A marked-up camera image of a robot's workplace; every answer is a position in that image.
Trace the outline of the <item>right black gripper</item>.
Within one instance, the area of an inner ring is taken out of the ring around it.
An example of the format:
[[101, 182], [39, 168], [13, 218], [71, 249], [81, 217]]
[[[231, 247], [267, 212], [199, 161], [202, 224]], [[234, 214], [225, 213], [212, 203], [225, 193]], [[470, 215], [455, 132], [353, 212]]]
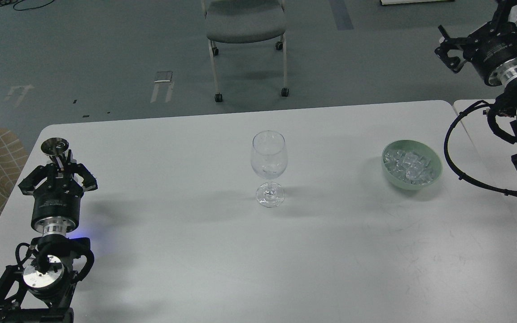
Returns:
[[505, 84], [499, 76], [501, 65], [509, 61], [517, 63], [517, 0], [496, 0], [495, 3], [492, 28], [486, 24], [467, 37], [453, 38], [439, 25], [442, 38], [434, 51], [455, 74], [470, 62], [484, 83], [491, 87]]

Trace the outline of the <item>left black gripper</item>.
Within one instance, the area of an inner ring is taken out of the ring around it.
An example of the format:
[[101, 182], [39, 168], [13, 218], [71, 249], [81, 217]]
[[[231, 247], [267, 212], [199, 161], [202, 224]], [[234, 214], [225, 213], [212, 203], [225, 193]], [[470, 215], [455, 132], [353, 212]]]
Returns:
[[34, 196], [35, 202], [31, 217], [31, 228], [44, 234], [45, 227], [52, 221], [63, 225], [65, 232], [72, 232], [79, 227], [80, 205], [83, 192], [92, 192], [98, 189], [97, 179], [82, 164], [78, 163], [72, 150], [69, 151], [70, 172], [82, 178], [82, 184], [70, 178], [67, 182], [58, 180], [55, 185], [42, 180], [55, 172], [54, 164], [37, 166], [18, 184], [24, 196]]

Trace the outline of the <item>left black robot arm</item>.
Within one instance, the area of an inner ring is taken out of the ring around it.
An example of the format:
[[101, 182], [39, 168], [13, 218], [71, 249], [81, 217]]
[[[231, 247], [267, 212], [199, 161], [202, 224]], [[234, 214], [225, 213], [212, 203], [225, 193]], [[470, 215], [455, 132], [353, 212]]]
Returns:
[[0, 323], [73, 322], [74, 291], [95, 261], [89, 238], [66, 235], [78, 228], [81, 198], [98, 188], [96, 178], [66, 140], [49, 139], [41, 150], [49, 162], [18, 185], [34, 197], [31, 227], [40, 237], [18, 244], [16, 264], [0, 277]]

